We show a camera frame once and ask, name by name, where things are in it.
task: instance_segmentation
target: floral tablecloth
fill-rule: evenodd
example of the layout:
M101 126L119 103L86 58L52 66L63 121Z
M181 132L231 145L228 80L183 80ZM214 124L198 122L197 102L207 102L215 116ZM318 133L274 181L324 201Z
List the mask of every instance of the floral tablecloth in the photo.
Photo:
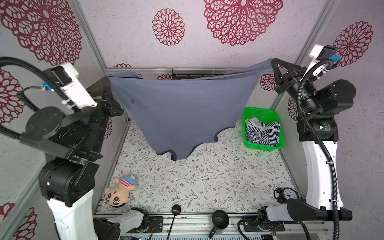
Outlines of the floral tablecloth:
M246 148L242 131L238 121L218 135L218 142L201 144L187 159L172 161L170 153L157 155L131 121L113 178L134 174L137 188L120 208L102 198L98 212L127 212L131 207L170 212L175 203L183 212L256 212L278 204L273 190L294 188L279 152Z

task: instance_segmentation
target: plush doll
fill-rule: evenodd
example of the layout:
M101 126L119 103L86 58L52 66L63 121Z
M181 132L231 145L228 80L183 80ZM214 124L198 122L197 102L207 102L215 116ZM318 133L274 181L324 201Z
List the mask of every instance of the plush doll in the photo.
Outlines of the plush doll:
M136 179L135 176L128 174L121 176L120 179L115 178L114 181L117 185L105 190L105 200L112 207L122 207L129 201L129 191L136 189Z

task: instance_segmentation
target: red flower design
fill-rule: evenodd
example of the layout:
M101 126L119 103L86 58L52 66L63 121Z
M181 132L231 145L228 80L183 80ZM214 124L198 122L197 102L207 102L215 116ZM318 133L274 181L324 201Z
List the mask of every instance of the red flower design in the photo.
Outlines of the red flower design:
M337 56L341 56L339 66L348 66L359 59L372 41L372 26L368 22L355 22L336 37L334 46L338 47Z
M0 224L3 222L14 205L14 203L7 202L6 204L0 206Z
M55 66L79 58L80 29L66 0L0 0L0 16L38 60Z
M170 74L162 74L162 75L158 76L157 79L163 79L163 80L168 79L168 80L171 80L172 79L172 75L170 75Z
M297 120L299 113L297 111L296 101L291 97L288 100L288 113L289 113L289 116L291 116L291 118L293 120L295 120L295 121Z
M24 103L16 94L23 90L19 81L0 69L0 122L11 122L23 112Z
M36 221L37 214L35 214L35 208L31 207L29 209L29 215L25 216L23 219L23 223L17 228L14 240L23 239L23 240L31 240L35 235L35 229L37 227Z
M118 63L118 64L114 65L113 67L114 67L114 68L134 68L134 67L132 67L131 65L129 65L129 64L125 64L125 63Z
M152 29L159 42L165 46L178 44L185 32L182 17L169 8L163 8L157 12L152 21Z
M107 130L105 131L104 139L109 138L112 133L112 120L109 119L107 124Z
M221 43L244 45L266 32L283 0L204 0L207 28Z
M263 74L260 78L260 86L267 91L275 90L275 76L273 74Z

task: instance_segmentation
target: green basket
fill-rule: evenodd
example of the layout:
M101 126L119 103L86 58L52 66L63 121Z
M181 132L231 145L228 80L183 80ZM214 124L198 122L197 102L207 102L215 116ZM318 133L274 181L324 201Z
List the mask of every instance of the green basket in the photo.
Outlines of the green basket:
M269 124L273 121L280 121L279 115L272 110L263 109L263 108L250 108L250 107L245 108L243 111L244 145L247 148L253 148L253 149L258 149L258 150L263 150L263 151L268 151L268 152L271 152L275 149L280 149L280 148L284 147L285 141L284 141L283 132L281 131L281 128L280 128L280 134L279 134L279 139L280 139L279 145L277 145L276 147L248 142L245 139L245 133L246 133L245 120L247 118L254 118L254 117L257 117L260 121L262 121L265 124Z

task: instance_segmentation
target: black spoon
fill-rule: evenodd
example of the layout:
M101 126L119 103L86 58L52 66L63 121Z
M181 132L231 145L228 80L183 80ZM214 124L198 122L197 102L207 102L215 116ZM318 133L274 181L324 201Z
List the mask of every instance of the black spoon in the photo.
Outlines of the black spoon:
M168 236L167 236L167 240L169 240L169 235L170 235L170 231L172 230L172 226L173 226L173 221L175 220L175 217L177 215L179 215L181 213L181 207L179 204L175 204L173 205L172 207L172 214L173 214L173 220L172 220L172 224L170 225L170 228L169 228L169 232L168 232Z

